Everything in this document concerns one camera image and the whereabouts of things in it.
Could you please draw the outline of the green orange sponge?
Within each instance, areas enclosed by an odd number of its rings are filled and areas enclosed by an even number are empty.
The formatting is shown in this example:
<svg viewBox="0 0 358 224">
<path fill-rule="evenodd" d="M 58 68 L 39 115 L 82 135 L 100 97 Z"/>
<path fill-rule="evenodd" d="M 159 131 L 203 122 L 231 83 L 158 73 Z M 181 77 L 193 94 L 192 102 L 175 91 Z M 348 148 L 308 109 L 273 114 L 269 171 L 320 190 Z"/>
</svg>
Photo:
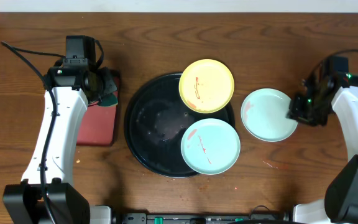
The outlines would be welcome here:
<svg viewBox="0 0 358 224">
<path fill-rule="evenodd" d="M 98 106 L 102 106 L 102 107 L 111 107 L 111 106 L 116 106 L 117 104 L 118 104 L 118 98 L 115 93 L 111 93 L 109 95 L 102 97 L 98 102 Z"/>
</svg>

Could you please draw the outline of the light green plate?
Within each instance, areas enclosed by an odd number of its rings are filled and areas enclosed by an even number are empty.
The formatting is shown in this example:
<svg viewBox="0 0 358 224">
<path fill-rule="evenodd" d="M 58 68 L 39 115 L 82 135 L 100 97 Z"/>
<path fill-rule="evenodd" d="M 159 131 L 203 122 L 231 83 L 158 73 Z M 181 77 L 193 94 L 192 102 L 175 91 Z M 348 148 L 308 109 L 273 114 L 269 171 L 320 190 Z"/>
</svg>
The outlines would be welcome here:
<svg viewBox="0 0 358 224">
<path fill-rule="evenodd" d="M 246 130 L 257 139 L 278 142 L 290 137 L 298 123 L 288 118 L 291 99 L 272 88 L 255 90 L 241 106 L 241 120 Z"/>
<path fill-rule="evenodd" d="M 193 123 L 185 131 L 180 149 L 185 163 L 195 172 L 216 175 L 235 164 L 241 141 L 227 122 L 206 118 Z"/>
</svg>

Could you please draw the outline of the yellow plate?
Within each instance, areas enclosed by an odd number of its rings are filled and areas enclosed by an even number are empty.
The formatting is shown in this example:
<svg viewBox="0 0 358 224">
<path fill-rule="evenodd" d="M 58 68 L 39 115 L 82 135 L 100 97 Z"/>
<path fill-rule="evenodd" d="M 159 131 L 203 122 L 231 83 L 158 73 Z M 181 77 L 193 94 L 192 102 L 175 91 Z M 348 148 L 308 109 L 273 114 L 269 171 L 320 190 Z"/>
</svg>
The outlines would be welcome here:
<svg viewBox="0 0 358 224">
<path fill-rule="evenodd" d="M 201 59 L 185 68 L 178 90 L 189 109 L 204 114 L 214 113 L 230 102 L 234 93 L 234 77 L 225 64 L 213 59 Z"/>
</svg>

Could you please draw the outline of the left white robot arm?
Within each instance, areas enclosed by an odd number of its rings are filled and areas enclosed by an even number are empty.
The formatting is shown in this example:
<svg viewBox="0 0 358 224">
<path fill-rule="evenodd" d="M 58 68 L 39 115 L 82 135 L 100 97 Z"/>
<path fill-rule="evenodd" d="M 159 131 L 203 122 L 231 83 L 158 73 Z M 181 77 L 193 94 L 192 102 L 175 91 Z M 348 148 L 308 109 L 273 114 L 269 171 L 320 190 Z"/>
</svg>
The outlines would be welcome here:
<svg viewBox="0 0 358 224">
<path fill-rule="evenodd" d="M 7 185 L 2 201 L 14 223 L 115 223 L 112 208 L 91 206 L 73 186 L 74 154 L 88 105 L 116 85 L 108 68 L 52 67 L 51 89 L 35 151 L 19 184 Z"/>
</svg>

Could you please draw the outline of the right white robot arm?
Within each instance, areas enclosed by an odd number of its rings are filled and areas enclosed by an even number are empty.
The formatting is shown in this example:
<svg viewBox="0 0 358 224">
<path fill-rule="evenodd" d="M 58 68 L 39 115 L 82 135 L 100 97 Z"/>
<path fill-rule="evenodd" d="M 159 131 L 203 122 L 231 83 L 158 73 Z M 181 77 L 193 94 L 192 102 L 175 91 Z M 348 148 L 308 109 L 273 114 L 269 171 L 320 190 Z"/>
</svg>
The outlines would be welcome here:
<svg viewBox="0 0 358 224">
<path fill-rule="evenodd" d="M 321 200 L 294 207 L 296 223 L 358 223 L 358 76 L 342 73 L 304 80 L 306 93 L 290 103 L 288 117 L 324 126 L 334 113 L 340 122 L 348 163 L 329 184 Z"/>
</svg>

